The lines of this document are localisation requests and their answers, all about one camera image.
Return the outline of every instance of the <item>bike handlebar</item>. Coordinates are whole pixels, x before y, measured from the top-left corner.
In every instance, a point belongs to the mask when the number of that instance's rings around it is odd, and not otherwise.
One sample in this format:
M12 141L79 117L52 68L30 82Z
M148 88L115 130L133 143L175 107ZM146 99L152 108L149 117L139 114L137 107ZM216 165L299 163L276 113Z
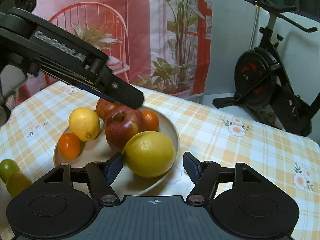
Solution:
M303 30L306 33L313 33L318 31L317 27L311 27L311 28L305 28L302 25L296 23L295 21L289 19L288 17L282 15L281 13L284 12L292 12L296 11L297 7L292 5L292 6L285 6L285 7L276 7L273 5L273 3L269 0L257 0L256 1L257 5L265 9L266 11L276 15L277 17L284 19L286 22L289 22L290 24L298 27L300 30Z

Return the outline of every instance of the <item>fruit bowl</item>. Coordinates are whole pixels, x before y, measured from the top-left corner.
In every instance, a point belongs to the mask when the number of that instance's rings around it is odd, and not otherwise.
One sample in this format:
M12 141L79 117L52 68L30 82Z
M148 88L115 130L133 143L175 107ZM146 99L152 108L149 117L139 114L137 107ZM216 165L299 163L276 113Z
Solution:
M176 150L176 159L180 149L180 137L177 129L173 123L163 114L158 111L151 109L149 107L141 107L139 110L151 110L155 112L159 118L159 132L167 135L173 142L174 148ZM67 128L64 133L70 133L69 128ZM60 163L70 163L71 168L81 168L87 163L93 161L105 162L117 151L109 146L106 140L104 132L104 123L100 119L100 132L95 140L88 142L81 142L81 153L78 158L73 160L68 160L62 156L58 148L58 144L54 149L53 162L57 166ZM125 164L120 171L118 177L112 184L112 188L118 194L119 198L123 198L124 195L143 195L149 190L153 189L159 185L166 176L170 173L171 169L165 174L155 177L155 178L143 178L135 175ZM86 183L74 183L74 188L83 191L88 196L89 190Z

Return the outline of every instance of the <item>table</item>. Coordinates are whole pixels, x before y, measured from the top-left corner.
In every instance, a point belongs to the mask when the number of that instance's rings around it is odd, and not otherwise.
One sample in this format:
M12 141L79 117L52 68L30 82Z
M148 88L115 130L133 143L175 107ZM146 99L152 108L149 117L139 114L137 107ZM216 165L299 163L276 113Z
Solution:
M145 105L166 115L176 126L181 148L172 172L148 195L182 195L193 184L184 172L182 155L190 151L201 161L222 167L244 162L295 199L300 208L295 240L320 239L320 164L318 144L261 123L240 119L223 111L155 91L141 89ZM94 109L98 98L57 82L20 104L0 130L0 160L14 159L33 181L53 168L53 151L68 126L71 111L80 106ZM231 188L219 184L217 194ZM0 234L13 237L6 220L11 200L0 182Z

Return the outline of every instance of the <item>green lime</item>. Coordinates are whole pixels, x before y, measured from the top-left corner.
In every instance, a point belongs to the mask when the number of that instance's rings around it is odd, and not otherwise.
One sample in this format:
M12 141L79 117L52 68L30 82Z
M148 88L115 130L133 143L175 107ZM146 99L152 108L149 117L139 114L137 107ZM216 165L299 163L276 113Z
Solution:
M14 171L7 180L7 191L12 197L15 197L32 184L21 171Z
M0 178L4 183L14 171L20 171L18 164L13 160L3 160L0 162Z

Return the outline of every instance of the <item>metal bolt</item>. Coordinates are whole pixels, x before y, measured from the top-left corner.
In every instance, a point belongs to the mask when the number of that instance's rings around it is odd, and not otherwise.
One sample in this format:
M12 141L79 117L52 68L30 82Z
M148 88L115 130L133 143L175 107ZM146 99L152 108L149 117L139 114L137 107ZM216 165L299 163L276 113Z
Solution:
M119 85L118 85L117 82L112 82L111 86L112 86L114 89L117 89Z
M195 195L191 195L189 197L189 200L193 203L201 203L204 201L204 196L202 195L198 195L198 194L195 194Z
M112 203L117 200L117 197L114 195L104 195L101 197L101 200L105 203Z

